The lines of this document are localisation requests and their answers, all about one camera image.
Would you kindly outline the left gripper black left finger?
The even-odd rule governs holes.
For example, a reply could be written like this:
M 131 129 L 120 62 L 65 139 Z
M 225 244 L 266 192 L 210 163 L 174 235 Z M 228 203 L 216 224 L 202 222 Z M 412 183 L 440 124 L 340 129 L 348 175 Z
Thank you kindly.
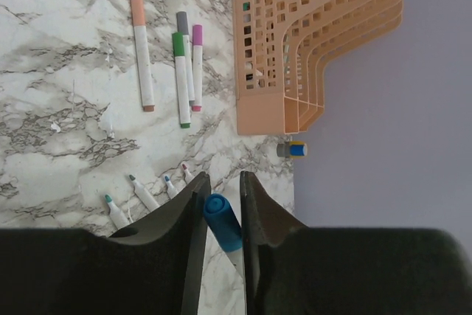
M 3 314 L 196 314 L 210 178 L 108 237 L 84 229 L 1 231 Z

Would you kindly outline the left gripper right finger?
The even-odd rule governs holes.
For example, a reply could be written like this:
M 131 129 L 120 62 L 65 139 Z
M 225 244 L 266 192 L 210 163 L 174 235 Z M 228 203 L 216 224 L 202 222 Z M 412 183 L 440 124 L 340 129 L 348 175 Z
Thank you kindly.
M 471 262 L 440 229 L 309 227 L 240 175 L 248 314 L 469 314 Z

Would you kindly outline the grey cap marker pen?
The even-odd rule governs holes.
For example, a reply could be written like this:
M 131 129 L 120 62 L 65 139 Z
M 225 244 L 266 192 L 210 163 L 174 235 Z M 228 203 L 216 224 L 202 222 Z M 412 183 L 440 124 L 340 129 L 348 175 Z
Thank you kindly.
M 191 56 L 191 45 L 190 45 L 190 33 L 189 25 L 187 20 L 187 13 L 184 11 L 177 12 L 177 28 L 178 31 L 183 35 L 184 43 L 184 55 L 185 55 L 185 65 L 187 73 L 187 89 L 190 105 L 193 106 L 195 102 L 195 89 L 193 82 L 192 74 L 192 56 Z

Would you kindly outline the pink cap marker pen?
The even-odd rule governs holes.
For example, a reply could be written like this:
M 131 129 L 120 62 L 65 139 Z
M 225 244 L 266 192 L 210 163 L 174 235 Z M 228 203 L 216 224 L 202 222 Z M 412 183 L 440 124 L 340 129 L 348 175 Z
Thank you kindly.
M 150 191 L 139 182 L 135 176 L 129 175 L 128 176 L 131 183 L 133 184 L 134 193 L 139 198 L 139 200 L 147 207 L 147 209 L 152 212 L 159 208 L 159 203 L 150 193 Z

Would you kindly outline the blue cap marker pen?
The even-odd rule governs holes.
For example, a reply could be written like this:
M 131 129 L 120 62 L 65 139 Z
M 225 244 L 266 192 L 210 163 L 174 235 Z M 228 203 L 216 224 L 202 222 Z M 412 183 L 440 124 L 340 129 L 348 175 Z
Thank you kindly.
M 244 278 L 241 226 L 229 201 L 213 193 L 205 201 L 204 218 L 237 273 Z

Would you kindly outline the light blue marker pen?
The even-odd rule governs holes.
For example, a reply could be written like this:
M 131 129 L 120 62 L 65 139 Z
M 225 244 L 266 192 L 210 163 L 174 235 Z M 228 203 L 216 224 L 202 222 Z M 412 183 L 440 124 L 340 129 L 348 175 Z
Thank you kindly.
M 171 182 L 170 177 L 168 175 L 164 175 L 164 181 L 167 186 L 167 194 L 169 198 L 174 198 L 178 195 L 178 189 L 176 186 Z

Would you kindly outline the red end marker pen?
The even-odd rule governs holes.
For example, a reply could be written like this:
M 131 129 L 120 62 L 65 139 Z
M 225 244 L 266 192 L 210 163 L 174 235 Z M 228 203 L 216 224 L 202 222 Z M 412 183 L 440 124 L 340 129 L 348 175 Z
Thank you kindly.
M 184 180 L 185 180 L 186 184 L 189 184 L 195 177 L 190 172 L 188 166 L 185 163 L 182 163 L 181 166 L 182 166 L 182 170 L 184 172 Z

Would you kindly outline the dark green cap marker pen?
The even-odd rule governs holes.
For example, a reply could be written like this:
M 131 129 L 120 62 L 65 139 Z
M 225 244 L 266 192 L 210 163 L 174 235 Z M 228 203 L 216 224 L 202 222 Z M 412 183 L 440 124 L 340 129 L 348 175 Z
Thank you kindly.
M 181 32 L 172 34 L 173 53 L 176 68 L 179 122 L 183 129 L 190 128 L 190 99 L 187 88 L 187 66 L 184 52 L 184 39 Z

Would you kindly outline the purple cap marker pen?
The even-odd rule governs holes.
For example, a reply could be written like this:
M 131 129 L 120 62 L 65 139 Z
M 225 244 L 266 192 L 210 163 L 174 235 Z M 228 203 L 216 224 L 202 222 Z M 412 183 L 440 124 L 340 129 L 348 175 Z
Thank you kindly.
M 204 31 L 201 24 L 196 24 L 192 28 L 192 72 L 194 80 L 195 99 L 192 105 L 194 112 L 200 112 L 202 109 L 203 97 L 203 44 Z

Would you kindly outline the blue small bottle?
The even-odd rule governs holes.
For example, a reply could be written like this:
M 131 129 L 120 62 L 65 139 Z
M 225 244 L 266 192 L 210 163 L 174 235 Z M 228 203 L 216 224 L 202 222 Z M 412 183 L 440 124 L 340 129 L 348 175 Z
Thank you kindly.
M 282 158 L 302 158 L 307 156 L 308 146 L 304 142 L 284 142 L 277 145 L 277 155 Z

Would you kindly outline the orange plastic file organizer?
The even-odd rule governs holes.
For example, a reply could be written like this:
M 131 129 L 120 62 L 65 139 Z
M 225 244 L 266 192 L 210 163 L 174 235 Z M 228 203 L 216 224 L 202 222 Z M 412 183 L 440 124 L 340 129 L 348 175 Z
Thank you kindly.
M 306 131 L 325 108 L 321 67 L 389 20 L 403 0 L 232 0 L 237 131 Z

